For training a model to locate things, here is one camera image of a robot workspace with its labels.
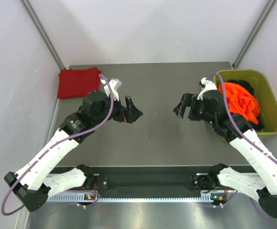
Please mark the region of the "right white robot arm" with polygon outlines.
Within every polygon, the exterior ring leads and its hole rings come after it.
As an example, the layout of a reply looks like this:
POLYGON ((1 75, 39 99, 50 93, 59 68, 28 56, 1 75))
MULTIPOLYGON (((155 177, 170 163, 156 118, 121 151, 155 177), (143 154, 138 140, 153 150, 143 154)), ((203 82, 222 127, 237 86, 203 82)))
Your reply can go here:
POLYGON ((220 163, 209 170, 209 185, 215 189, 221 186, 233 188, 258 202, 269 216, 277 219, 277 160, 251 124, 242 115, 229 112, 226 96, 219 90, 184 93, 173 112, 183 118, 188 107, 188 119, 209 123, 257 173, 256 177, 245 175, 220 163))

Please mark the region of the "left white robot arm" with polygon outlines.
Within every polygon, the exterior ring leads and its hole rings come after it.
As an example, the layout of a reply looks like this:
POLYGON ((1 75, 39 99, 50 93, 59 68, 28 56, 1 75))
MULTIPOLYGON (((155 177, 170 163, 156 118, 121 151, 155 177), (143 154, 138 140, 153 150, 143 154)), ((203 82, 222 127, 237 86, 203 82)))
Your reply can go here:
POLYGON ((126 105, 102 91, 90 92, 78 111, 67 116, 47 145, 22 169, 9 172, 4 180, 11 192, 29 211, 38 210, 52 196, 79 188, 87 190, 95 183, 91 169, 78 165, 68 172, 51 174, 57 164, 106 121, 134 123, 143 113, 125 97, 126 105))

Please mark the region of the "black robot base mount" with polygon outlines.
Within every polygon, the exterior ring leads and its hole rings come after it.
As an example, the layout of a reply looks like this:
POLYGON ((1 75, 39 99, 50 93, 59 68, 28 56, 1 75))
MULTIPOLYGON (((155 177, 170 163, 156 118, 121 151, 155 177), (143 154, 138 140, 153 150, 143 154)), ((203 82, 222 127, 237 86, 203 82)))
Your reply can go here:
POLYGON ((90 167, 81 190, 102 198, 188 198, 220 190, 210 166, 90 167))

